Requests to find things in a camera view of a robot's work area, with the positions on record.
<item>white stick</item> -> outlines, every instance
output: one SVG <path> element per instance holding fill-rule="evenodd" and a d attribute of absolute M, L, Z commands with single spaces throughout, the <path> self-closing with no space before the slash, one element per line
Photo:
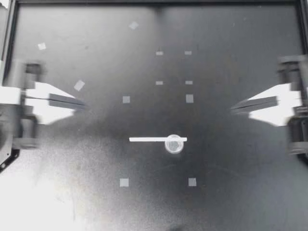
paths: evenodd
<path fill-rule="evenodd" d="M 168 137 L 130 137 L 130 142 L 166 142 L 166 141 L 177 141 L 186 142 L 187 137 L 180 138 L 168 138 Z"/>

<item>white tape marker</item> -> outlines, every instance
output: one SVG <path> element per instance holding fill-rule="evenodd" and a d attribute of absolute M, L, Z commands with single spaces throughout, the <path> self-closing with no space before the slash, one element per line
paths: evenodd
<path fill-rule="evenodd" d="M 130 96 L 123 96 L 122 103 L 130 103 Z"/>
<path fill-rule="evenodd" d="M 186 142 L 187 137 L 180 138 L 168 138 L 168 137 L 130 137 L 130 142 L 166 142 L 166 141 L 177 141 Z"/>
<path fill-rule="evenodd" d="M 196 187 L 197 186 L 196 178 L 188 178 L 188 186 L 189 187 Z"/>
<path fill-rule="evenodd" d="M 138 26 L 139 26 L 139 24 L 136 23 L 136 22 L 132 22 L 131 24 L 129 24 L 129 28 L 132 29 L 132 30 L 137 29 Z"/>
<path fill-rule="evenodd" d="M 184 51 L 184 54 L 185 54 L 185 55 L 192 55 L 193 52 L 192 52 L 192 51 Z"/>
<path fill-rule="evenodd" d="M 121 178 L 120 187 L 129 187 L 129 178 Z"/>
<path fill-rule="evenodd" d="M 42 50 L 45 50 L 46 49 L 46 44 L 43 42 L 43 43 L 39 43 L 38 44 L 38 49 L 40 50 L 40 51 L 42 51 Z"/>
<path fill-rule="evenodd" d="M 164 55 L 164 52 L 163 52 L 163 51 L 156 51 L 156 55 L 157 55 L 157 56 Z"/>
<path fill-rule="evenodd" d="M 78 80 L 78 82 L 75 84 L 74 88 L 77 90 L 77 91 L 80 91 L 83 86 L 85 85 L 85 83 L 81 80 Z"/>
<path fill-rule="evenodd" d="M 193 103 L 193 94 L 186 94 L 186 103 Z"/>

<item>black surface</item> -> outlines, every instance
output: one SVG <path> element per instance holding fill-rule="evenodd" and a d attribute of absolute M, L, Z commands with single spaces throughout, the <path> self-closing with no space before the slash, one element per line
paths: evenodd
<path fill-rule="evenodd" d="M 279 83 L 278 56 L 302 53 L 294 6 L 30 5 L 19 13 L 13 58 L 43 60 L 46 82 L 90 110 L 42 127 L 41 148 L 22 151 L 0 175 L 1 193 L 21 182 L 31 192 L 51 185 L 52 197 L 72 202 L 81 230 L 307 229 L 308 166 L 286 155 L 285 128 L 230 113 Z M 128 141 L 170 134 L 188 138 L 181 158 L 163 143 Z"/>

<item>square tape piece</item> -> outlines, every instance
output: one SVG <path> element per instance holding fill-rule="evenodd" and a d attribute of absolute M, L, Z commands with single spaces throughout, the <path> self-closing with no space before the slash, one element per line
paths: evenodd
<path fill-rule="evenodd" d="M 123 96 L 123 103 L 130 103 L 130 96 Z"/>
<path fill-rule="evenodd" d="M 85 85 L 85 83 L 83 81 L 78 80 L 78 82 L 75 84 L 74 88 L 75 88 L 75 90 L 80 91 L 83 88 L 84 85 Z"/>
<path fill-rule="evenodd" d="M 136 23 L 136 22 L 132 22 L 131 24 L 129 24 L 129 27 L 130 27 L 130 29 L 132 29 L 132 30 L 136 29 L 138 26 L 139 26 L 139 24 Z"/>
<path fill-rule="evenodd" d="M 120 179 L 120 187 L 129 187 L 129 179 L 121 178 Z"/>
<path fill-rule="evenodd" d="M 196 187 L 197 186 L 196 178 L 188 178 L 188 186 L 189 187 Z"/>
<path fill-rule="evenodd" d="M 193 103 L 193 94 L 186 94 L 186 103 Z"/>

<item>black frame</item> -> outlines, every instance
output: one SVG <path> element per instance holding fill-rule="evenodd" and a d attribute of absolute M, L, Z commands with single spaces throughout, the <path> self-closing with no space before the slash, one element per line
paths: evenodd
<path fill-rule="evenodd" d="M 11 0 L 8 9 L 5 37 L 0 60 L 3 61 L 0 68 L 0 83 L 7 77 L 10 70 L 14 36 L 20 4 L 293 4 L 296 6 L 298 24 L 301 33 L 302 50 L 308 54 L 308 0 Z"/>

